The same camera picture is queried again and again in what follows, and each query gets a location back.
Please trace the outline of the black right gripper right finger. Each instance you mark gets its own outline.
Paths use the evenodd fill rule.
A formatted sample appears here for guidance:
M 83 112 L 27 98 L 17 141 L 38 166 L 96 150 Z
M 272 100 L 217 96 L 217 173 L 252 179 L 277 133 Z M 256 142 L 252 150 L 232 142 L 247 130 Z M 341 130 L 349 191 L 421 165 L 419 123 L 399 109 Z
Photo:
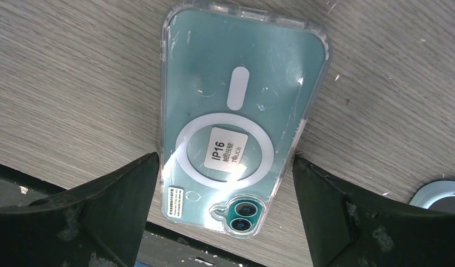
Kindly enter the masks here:
M 293 161 L 314 266 L 455 266 L 455 214 L 386 198 Z

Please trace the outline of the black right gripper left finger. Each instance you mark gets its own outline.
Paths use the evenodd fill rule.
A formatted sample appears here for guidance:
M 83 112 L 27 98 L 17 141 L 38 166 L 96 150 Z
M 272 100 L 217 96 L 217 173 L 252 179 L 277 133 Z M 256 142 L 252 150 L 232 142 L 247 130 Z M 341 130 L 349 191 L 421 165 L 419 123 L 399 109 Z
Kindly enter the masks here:
M 0 266 L 134 266 L 159 166 L 153 152 L 29 205 L 0 207 Z

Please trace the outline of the teal phone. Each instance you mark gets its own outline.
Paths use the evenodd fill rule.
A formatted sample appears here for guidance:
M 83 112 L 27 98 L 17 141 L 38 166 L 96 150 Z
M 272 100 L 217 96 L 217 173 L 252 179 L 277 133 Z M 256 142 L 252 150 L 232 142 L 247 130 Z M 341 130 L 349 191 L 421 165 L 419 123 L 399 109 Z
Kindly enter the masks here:
M 331 57 L 309 21 L 214 1 L 174 5 L 161 31 L 165 217 L 256 235 Z

